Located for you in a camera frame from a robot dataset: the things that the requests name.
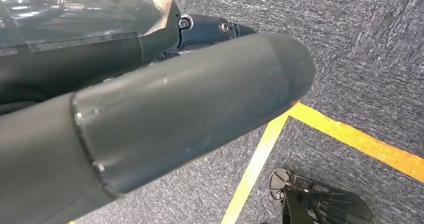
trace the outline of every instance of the yellow tape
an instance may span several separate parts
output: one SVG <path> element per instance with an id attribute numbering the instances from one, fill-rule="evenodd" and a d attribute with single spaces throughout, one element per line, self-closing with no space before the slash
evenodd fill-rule
<path id="1" fill-rule="evenodd" d="M 289 115 L 424 183 L 424 159 L 298 103 Z"/>
<path id="2" fill-rule="evenodd" d="M 232 197 L 221 224 L 234 224 L 248 199 L 249 194 L 255 185 L 256 179 L 262 171 L 262 167 L 267 161 L 271 150 L 276 143 L 281 130 L 288 118 L 287 114 L 283 114 L 268 123 L 259 144 L 246 168 L 243 177 Z"/>
<path id="3" fill-rule="evenodd" d="M 424 159 L 395 148 L 349 125 L 337 122 L 324 114 L 297 103 L 288 112 L 271 121 L 260 139 L 249 165 L 234 193 L 221 224 L 234 224 L 261 173 L 288 116 L 386 163 L 387 165 L 424 182 Z"/>

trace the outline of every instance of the bolt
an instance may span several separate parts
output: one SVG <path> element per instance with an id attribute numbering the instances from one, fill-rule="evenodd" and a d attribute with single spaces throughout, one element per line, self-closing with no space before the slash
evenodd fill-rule
<path id="1" fill-rule="evenodd" d="M 228 22 L 225 21 L 225 20 L 221 20 L 221 22 L 219 24 L 220 24 L 219 30 L 221 31 L 221 33 L 223 35 L 229 35 L 230 26 L 229 26 Z"/>
<path id="2" fill-rule="evenodd" d="M 190 22 L 187 19 L 182 18 L 178 21 L 178 26 L 181 29 L 185 29 L 185 28 L 188 28 L 190 26 Z"/>

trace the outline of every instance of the black bracket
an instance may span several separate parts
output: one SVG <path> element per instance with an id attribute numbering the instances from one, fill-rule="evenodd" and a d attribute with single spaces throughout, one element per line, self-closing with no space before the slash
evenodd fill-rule
<path id="1" fill-rule="evenodd" d="M 276 169 L 269 190 L 281 203 L 283 224 L 371 224 L 371 211 L 356 194 L 289 170 Z"/>

